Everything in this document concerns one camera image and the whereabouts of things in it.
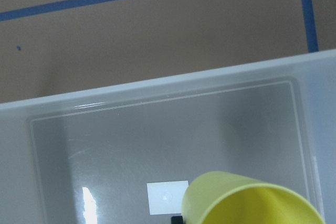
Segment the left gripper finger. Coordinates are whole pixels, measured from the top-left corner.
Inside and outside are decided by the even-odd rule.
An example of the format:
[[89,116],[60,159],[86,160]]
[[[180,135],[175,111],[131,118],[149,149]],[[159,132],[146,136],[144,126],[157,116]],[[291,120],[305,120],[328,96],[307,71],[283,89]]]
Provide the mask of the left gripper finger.
[[184,220],[182,216],[172,216],[171,224],[184,224]]

